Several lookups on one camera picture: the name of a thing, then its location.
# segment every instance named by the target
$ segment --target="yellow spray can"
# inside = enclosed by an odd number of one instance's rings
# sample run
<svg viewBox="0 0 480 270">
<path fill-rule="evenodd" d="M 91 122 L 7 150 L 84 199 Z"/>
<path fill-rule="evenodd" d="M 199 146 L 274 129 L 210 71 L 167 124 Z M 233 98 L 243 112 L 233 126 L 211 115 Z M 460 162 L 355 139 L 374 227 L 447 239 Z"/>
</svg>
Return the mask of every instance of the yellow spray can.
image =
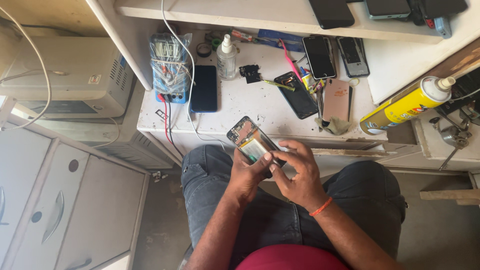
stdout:
<svg viewBox="0 0 480 270">
<path fill-rule="evenodd" d="M 447 102 L 455 79 L 428 76 L 382 103 L 360 119 L 360 128 L 369 135 L 384 132 L 412 117 Z"/>
</svg>

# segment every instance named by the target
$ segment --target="plastic bag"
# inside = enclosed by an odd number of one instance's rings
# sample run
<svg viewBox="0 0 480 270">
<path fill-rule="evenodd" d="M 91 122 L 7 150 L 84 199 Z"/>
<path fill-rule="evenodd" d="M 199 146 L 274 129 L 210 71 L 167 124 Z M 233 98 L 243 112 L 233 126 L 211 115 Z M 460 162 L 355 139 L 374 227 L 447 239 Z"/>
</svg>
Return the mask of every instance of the plastic bag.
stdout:
<svg viewBox="0 0 480 270">
<path fill-rule="evenodd" d="M 187 47 L 192 41 L 192 34 L 178 37 Z M 150 57 L 156 92 L 187 92 L 192 82 L 187 64 L 188 53 L 172 34 L 153 34 L 150 37 Z"/>
</svg>

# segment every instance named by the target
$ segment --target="digital multimeter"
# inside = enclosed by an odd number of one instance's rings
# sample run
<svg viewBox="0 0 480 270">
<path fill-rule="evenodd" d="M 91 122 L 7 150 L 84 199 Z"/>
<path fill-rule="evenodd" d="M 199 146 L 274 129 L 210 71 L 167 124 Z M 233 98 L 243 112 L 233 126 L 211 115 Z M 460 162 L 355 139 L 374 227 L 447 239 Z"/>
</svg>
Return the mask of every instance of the digital multimeter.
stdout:
<svg viewBox="0 0 480 270">
<path fill-rule="evenodd" d="M 187 73 L 187 51 L 173 35 L 165 33 L 150 38 L 150 54 L 156 100 L 162 102 L 158 94 L 163 94 L 167 102 L 186 103 L 191 83 Z"/>
</svg>

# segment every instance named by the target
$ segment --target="concrete floor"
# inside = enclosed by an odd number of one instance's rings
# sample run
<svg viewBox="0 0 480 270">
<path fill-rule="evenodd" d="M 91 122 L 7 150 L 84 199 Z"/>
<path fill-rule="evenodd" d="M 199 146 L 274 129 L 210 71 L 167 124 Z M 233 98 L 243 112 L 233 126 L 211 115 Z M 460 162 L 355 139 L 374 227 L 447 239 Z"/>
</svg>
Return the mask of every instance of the concrete floor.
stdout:
<svg viewBox="0 0 480 270">
<path fill-rule="evenodd" d="M 148 187 L 134 270 L 176 270 L 190 244 L 180 171 Z M 408 270 L 476 270 L 480 266 L 480 208 L 455 201 L 425 201 L 420 190 L 471 188 L 468 178 L 394 173 L 409 204 L 398 261 Z M 261 188 L 285 199 L 275 182 Z"/>
</svg>

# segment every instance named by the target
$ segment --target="man's left hand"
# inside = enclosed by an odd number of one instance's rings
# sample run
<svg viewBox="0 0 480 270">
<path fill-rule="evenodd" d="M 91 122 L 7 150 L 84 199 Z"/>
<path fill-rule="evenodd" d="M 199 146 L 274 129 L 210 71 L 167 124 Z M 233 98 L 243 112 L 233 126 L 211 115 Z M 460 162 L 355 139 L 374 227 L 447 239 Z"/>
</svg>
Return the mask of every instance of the man's left hand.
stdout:
<svg viewBox="0 0 480 270">
<path fill-rule="evenodd" d="M 233 167 L 230 182 L 225 194 L 234 196 L 241 203 L 250 203 L 257 193 L 258 183 L 263 181 L 265 172 L 272 161 L 272 154 L 265 153 L 253 165 L 238 148 L 233 155 Z"/>
</svg>

